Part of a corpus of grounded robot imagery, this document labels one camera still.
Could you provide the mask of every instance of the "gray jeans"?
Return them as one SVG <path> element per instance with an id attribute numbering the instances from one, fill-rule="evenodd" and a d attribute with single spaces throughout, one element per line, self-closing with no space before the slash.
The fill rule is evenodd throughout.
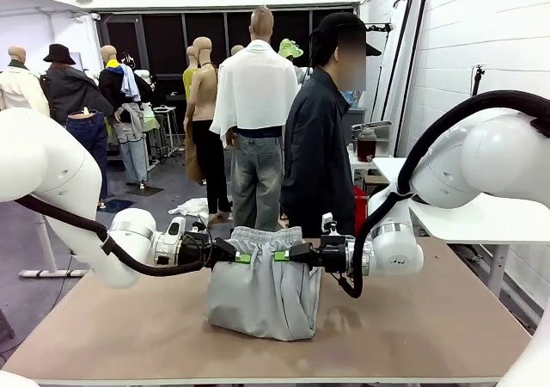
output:
<path id="1" fill-rule="evenodd" d="M 126 182 L 147 181 L 147 163 L 145 162 L 145 139 L 128 140 L 120 144 L 120 154 L 126 171 Z"/>
<path id="2" fill-rule="evenodd" d="M 283 179 L 282 148 L 281 138 L 235 137 L 231 165 L 235 226 L 277 229 Z"/>

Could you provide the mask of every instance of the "red container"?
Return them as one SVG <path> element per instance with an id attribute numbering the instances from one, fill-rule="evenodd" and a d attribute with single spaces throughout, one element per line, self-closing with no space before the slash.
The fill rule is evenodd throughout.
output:
<path id="1" fill-rule="evenodd" d="M 358 235 L 361 225 L 367 220 L 368 195 L 360 187 L 353 187 L 355 195 L 355 236 Z"/>

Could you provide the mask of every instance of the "gray pants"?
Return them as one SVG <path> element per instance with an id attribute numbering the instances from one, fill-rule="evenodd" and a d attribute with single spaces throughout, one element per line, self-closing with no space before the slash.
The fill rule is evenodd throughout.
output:
<path id="1" fill-rule="evenodd" d="M 121 143 L 120 154 L 126 171 L 126 182 L 139 183 L 147 181 L 144 138 Z"/>
<path id="2" fill-rule="evenodd" d="M 216 263 L 207 292 L 209 323 L 281 341 L 313 337 L 321 269 L 273 260 L 274 252 L 303 242 L 300 228 L 264 232 L 237 227 L 229 242 L 252 260 Z"/>
<path id="3" fill-rule="evenodd" d="M 231 193 L 235 226 L 277 229 L 283 150 L 281 138 L 235 138 Z"/>

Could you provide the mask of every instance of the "green hat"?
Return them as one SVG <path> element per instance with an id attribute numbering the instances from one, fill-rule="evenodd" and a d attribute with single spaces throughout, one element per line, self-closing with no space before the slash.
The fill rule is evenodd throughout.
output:
<path id="1" fill-rule="evenodd" d="M 284 58 L 292 56 L 293 58 L 299 58 L 303 55 L 303 50 L 296 44 L 294 40 L 283 39 L 278 47 L 278 54 Z"/>

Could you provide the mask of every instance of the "black jacket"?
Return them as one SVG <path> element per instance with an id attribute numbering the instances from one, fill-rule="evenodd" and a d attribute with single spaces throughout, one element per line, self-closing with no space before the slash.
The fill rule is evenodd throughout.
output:
<path id="1" fill-rule="evenodd" d="M 354 235 L 355 201 L 342 116 L 350 105 L 333 79 L 315 69 L 296 96 L 286 122 L 281 206 L 304 237 L 321 234 L 331 212 L 339 233 Z"/>
<path id="2" fill-rule="evenodd" d="M 136 79 L 137 89 L 141 96 L 141 101 L 150 101 L 153 95 L 153 90 L 141 77 L 134 73 Z M 122 70 L 111 71 L 109 69 L 103 69 L 100 73 L 100 91 L 111 103 L 114 110 L 122 106 L 123 103 L 131 103 L 133 100 L 127 98 L 124 93 L 120 91 L 122 88 L 122 80 L 124 79 L 124 72 Z"/>
<path id="3" fill-rule="evenodd" d="M 48 69 L 40 77 L 40 85 L 50 104 L 50 116 L 60 125 L 66 124 L 69 114 L 80 113 L 84 107 L 102 112 L 106 117 L 113 114 L 113 107 L 95 82 L 73 67 Z"/>

